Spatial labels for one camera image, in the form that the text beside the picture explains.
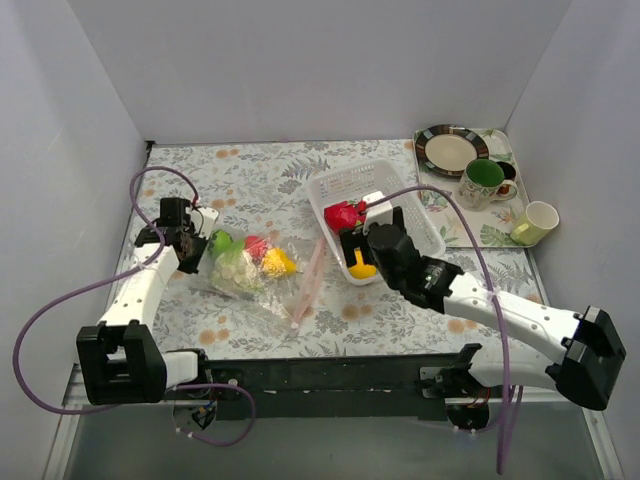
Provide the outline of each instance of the wall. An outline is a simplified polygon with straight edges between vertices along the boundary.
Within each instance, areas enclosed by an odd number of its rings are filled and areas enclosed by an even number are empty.
[[[508,124],[528,193],[556,205],[535,255],[551,300],[607,310],[628,351],[606,412],[627,478],[640,477],[640,4],[574,0]]]
[[[0,0],[0,26],[0,478],[36,479],[58,417],[19,390],[13,342],[41,305],[113,273],[144,144],[66,1]],[[27,337],[25,375],[50,403],[106,293],[52,311]]]
[[[146,139],[502,127],[570,0],[69,0]]]

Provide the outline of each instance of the toy fruit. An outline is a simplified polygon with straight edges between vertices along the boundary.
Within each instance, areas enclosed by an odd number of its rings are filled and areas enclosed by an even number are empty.
[[[211,234],[207,251],[209,255],[215,259],[219,257],[222,252],[226,251],[232,243],[233,239],[231,235],[224,230],[217,230]]]
[[[251,255],[254,262],[260,263],[269,250],[269,243],[256,235],[244,239],[244,250]]]
[[[356,250],[356,264],[349,268],[349,273],[353,278],[364,280],[365,278],[373,277],[377,270],[373,265],[365,264],[362,259],[362,253],[360,250]]]
[[[262,259],[262,271],[270,277],[281,277],[296,273],[293,263],[281,248],[271,248]]]
[[[341,230],[352,229],[361,223],[364,223],[365,215],[359,212],[367,206],[364,202],[340,202],[324,209],[324,220],[336,235]]]

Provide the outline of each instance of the plate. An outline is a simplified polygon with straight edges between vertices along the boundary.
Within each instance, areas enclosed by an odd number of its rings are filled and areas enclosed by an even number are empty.
[[[436,125],[417,133],[414,141],[418,163],[450,177],[461,177],[469,162],[489,158],[480,136],[456,125]]]

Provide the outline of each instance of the white plastic basket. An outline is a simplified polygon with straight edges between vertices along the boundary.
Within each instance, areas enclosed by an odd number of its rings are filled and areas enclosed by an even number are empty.
[[[335,168],[313,176],[307,182],[309,201],[316,214],[327,242],[338,259],[345,278],[354,285],[366,285],[381,280],[380,275],[358,280],[347,269],[340,240],[329,230],[324,220],[324,209],[345,200],[361,200],[364,195],[381,191],[385,195],[404,188],[400,174],[387,160],[367,160]],[[429,220],[416,192],[391,200],[394,207],[402,207],[407,233],[422,255],[440,257],[445,243]]]

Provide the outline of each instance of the mug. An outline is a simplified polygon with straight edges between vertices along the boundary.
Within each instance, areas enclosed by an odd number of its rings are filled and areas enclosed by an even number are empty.
[[[507,194],[500,194],[501,187],[509,186]],[[467,165],[458,188],[456,200],[467,210],[484,210],[491,202],[511,200],[518,194],[512,180],[505,180],[500,165],[493,160],[480,158]]]
[[[507,180],[511,180],[512,182],[516,181],[516,167],[507,162],[496,162],[500,168],[502,169],[502,173],[504,173],[504,178]],[[511,187],[509,185],[504,185],[498,189],[498,193],[500,195],[506,195],[509,193]]]
[[[560,223],[558,211],[545,202],[531,202],[516,220],[511,238],[532,247]]]

